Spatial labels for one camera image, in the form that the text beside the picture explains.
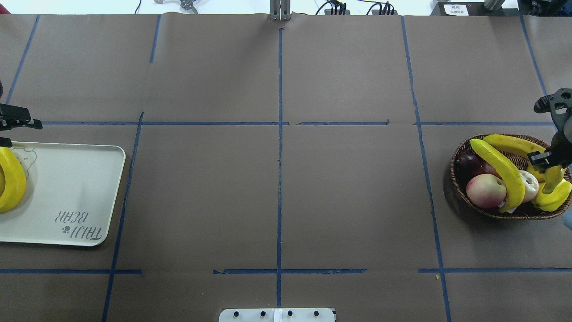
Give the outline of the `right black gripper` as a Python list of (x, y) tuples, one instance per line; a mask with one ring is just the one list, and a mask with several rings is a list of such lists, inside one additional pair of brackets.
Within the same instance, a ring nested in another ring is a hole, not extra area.
[(549, 151), (533, 151), (527, 157), (533, 169), (541, 174), (554, 167), (568, 167), (572, 163), (572, 121), (566, 121), (562, 129), (558, 128)]

